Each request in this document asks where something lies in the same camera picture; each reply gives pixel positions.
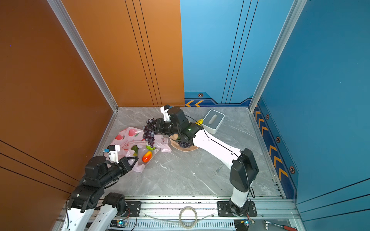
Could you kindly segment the dark purple grape bunch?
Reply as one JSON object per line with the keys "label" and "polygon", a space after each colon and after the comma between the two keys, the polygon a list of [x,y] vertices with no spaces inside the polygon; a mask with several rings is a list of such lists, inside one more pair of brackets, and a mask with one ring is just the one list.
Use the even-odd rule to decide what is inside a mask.
{"label": "dark purple grape bunch", "polygon": [[155,144],[155,135],[157,135],[157,132],[154,131],[155,129],[155,120],[154,118],[148,119],[146,121],[146,125],[143,126],[143,139],[147,143],[148,146],[154,147]]}

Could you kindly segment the green orange mango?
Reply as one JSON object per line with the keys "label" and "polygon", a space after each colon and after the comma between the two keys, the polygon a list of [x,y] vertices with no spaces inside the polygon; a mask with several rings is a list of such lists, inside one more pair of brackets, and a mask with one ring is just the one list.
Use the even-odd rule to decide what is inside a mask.
{"label": "green orange mango", "polygon": [[138,155],[138,147],[137,147],[137,145],[132,146],[131,150],[134,151],[134,156],[136,157]]}

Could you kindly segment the red yellow mango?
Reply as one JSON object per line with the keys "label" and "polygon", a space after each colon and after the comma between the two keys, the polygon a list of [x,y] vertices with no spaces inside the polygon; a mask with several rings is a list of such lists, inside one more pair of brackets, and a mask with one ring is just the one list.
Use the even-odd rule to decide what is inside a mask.
{"label": "red yellow mango", "polygon": [[142,157],[142,162],[143,163],[148,163],[153,157],[153,153],[151,151],[147,151],[143,157]]}

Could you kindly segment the pink printed plastic bag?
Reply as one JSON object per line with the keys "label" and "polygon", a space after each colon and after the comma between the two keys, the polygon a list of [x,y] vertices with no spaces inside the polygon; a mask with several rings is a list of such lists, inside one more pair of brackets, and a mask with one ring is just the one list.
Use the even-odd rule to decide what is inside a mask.
{"label": "pink printed plastic bag", "polygon": [[[143,163],[142,157],[143,155],[150,150],[147,150],[146,146],[147,143],[143,139],[143,130],[128,127],[118,133],[118,135],[114,138],[110,145],[119,145],[120,151],[118,154],[119,160],[123,157],[134,157],[134,151],[131,150],[132,146],[137,145],[138,147],[138,161],[133,167],[133,171],[142,173],[146,165],[149,163]],[[158,153],[170,153],[172,150],[168,144],[168,139],[163,137],[162,135],[155,135],[155,150],[151,151],[153,153],[153,157]]]}

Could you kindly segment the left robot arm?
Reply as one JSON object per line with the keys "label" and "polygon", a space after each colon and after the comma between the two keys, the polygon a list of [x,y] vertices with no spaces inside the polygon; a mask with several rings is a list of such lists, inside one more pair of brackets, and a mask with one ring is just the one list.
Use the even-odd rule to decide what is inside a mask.
{"label": "left robot arm", "polygon": [[89,223],[105,190],[129,173],[137,161],[138,157],[123,157],[117,163],[109,162],[104,156],[90,159],[85,166],[84,178],[65,204],[66,218],[62,230],[105,231],[110,226],[122,228],[128,224],[129,218],[138,218],[141,203],[126,202],[123,194],[115,192],[104,196],[97,216]]}

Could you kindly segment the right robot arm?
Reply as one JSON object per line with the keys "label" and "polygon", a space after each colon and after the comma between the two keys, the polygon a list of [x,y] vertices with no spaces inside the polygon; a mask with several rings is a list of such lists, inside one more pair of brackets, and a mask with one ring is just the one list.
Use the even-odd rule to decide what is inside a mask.
{"label": "right robot arm", "polygon": [[253,152],[232,147],[215,138],[195,119],[190,122],[183,110],[178,106],[163,106],[163,118],[149,119],[146,130],[150,135],[178,135],[181,142],[201,148],[219,159],[230,169],[229,181],[233,186],[233,193],[229,200],[230,210],[235,216],[246,216],[249,205],[248,196],[251,186],[259,173]]}

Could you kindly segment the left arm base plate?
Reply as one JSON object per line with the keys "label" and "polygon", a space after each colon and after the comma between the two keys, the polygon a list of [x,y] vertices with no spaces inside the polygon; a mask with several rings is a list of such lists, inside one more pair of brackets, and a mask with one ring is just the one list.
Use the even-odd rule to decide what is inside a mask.
{"label": "left arm base plate", "polygon": [[126,201],[126,210],[125,214],[123,215],[124,218],[126,217],[139,217],[141,211],[141,201]]}

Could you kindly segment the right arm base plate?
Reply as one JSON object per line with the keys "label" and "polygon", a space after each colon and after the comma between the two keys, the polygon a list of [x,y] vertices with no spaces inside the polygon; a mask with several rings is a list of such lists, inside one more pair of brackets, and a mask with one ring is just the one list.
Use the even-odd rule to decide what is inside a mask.
{"label": "right arm base plate", "polygon": [[242,208],[229,201],[218,201],[217,212],[219,217],[257,217],[255,203],[247,201]]}

